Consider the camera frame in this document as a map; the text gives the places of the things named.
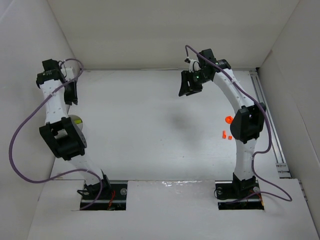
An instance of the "purple cable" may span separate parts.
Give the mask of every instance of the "purple cable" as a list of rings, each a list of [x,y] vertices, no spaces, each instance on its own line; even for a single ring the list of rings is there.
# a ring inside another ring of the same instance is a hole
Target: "purple cable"
[[[271,127],[270,127],[270,123],[269,123],[269,120],[267,118],[267,115],[266,115],[266,112],[265,110],[263,109],[263,107],[260,105],[260,103],[255,100],[252,96],[250,96],[248,93],[246,93],[236,82],[233,81],[232,77],[226,72],[224,71],[221,67],[215,65],[214,63],[212,63],[211,61],[209,61],[208,59],[206,59],[204,56],[202,56],[200,53],[198,53],[196,50],[194,50],[191,46],[189,45],[185,45],[185,51],[186,51],[186,56],[189,57],[189,53],[188,53],[188,49],[190,49],[192,52],[194,52],[199,58],[205,60],[207,63],[209,63],[211,66],[213,66],[215,69],[218,69],[220,72],[222,72],[231,82],[232,84],[243,94],[245,95],[246,97],[248,97],[249,99],[251,99],[255,105],[257,105],[257,107],[259,108],[259,110],[262,112],[263,116],[264,116],[264,120],[265,120],[265,125],[266,125],[266,128],[267,128],[267,132],[268,132],[268,138],[269,138],[269,142],[268,142],[268,147],[265,151],[256,151],[253,153],[252,155],[252,162],[251,162],[251,168],[252,168],[252,171],[253,171],[253,174],[258,178],[260,179],[261,181],[267,183],[267,184],[270,184],[278,189],[280,189],[282,192],[284,192],[288,197],[289,199],[286,199],[284,197],[281,197],[281,196],[278,196],[278,195],[275,195],[273,193],[270,193],[270,192],[266,192],[266,191],[258,191],[258,192],[254,192],[242,199],[237,199],[237,200],[234,200],[234,201],[230,201],[228,202],[229,204],[233,204],[233,203],[238,203],[238,202],[241,202],[243,200],[246,200],[250,197],[252,197],[253,195],[257,195],[257,194],[268,194],[268,195],[271,195],[271,196],[274,196],[276,198],[279,198],[279,199],[282,199],[284,201],[287,201],[287,202],[292,202],[292,197],[289,195],[289,193],[287,193],[283,188],[281,188],[280,186],[268,181],[268,180],[265,180],[263,179],[262,177],[260,177],[257,173],[256,173],[256,170],[255,170],[255,156],[257,154],[265,154],[267,152],[270,151],[271,149],[271,146],[272,146],[272,138],[271,138]]]
[[[83,206],[83,207],[80,208],[80,210],[83,210],[83,209],[86,209],[86,208],[90,207],[92,204],[94,204],[95,201],[97,201],[98,198],[99,198],[100,195],[101,195],[101,192],[102,192],[102,189],[103,189],[103,183],[102,183],[101,178],[100,178],[96,173],[94,173],[94,172],[92,172],[92,171],[90,171],[90,170],[82,169],[82,168],[81,168],[81,169],[74,169],[74,170],[70,170],[70,171],[63,172],[63,173],[60,173],[60,174],[58,174],[58,175],[56,175],[56,176],[50,177],[50,178],[45,179],[45,180],[32,180],[32,179],[24,176],[24,175],[17,169],[17,167],[16,167],[16,165],[15,165],[15,162],[14,162],[14,159],[13,159],[13,147],[14,147],[14,143],[15,143],[15,140],[16,140],[16,138],[17,138],[18,133],[19,133],[20,130],[23,128],[23,126],[46,104],[46,102],[49,101],[49,99],[53,96],[54,93],[56,93],[57,91],[59,91],[61,88],[63,88],[63,87],[66,86],[67,84],[69,84],[69,83],[71,83],[71,82],[73,82],[73,81],[77,81],[78,78],[80,77],[80,75],[84,72],[84,66],[83,66],[83,64],[82,64],[78,59],[68,58],[68,59],[66,59],[65,61],[63,61],[61,64],[65,63],[65,62],[67,62],[67,61],[71,61],[71,60],[72,60],[72,61],[77,61],[77,62],[80,64],[80,67],[81,67],[81,68],[80,68],[79,74],[78,74],[75,78],[73,78],[73,79],[71,79],[71,80],[69,80],[69,81],[66,81],[64,84],[60,85],[60,86],[57,87],[55,90],[53,90],[52,94],[49,95],[49,96],[18,126],[18,128],[15,130],[15,132],[14,132],[12,138],[11,138],[11,141],[10,141],[10,145],[9,145],[9,161],[10,161],[10,165],[11,165],[13,171],[14,171],[20,178],[22,178],[23,180],[25,180],[25,181],[27,181],[27,182],[29,182],[29,183],[32,183],[32,184],[43,184],[43,183],[49,182],[49,181],[51,181],[51,180],[57,179],[57,178],[59,178],[59,177],[61,177],[61,176],[64,176],[64,175],[67,175],[67,174],[71,174],[71,173],[74,173],[74,172],[86,172],[86,173],[89,173],[89,174],[94,175],[94,176],[99,180],[99,182],[100,182],[100,190],[99,190],[97,196],[95,197],[95,199],[94,199],[92,202],[90,202],[88,205]]]

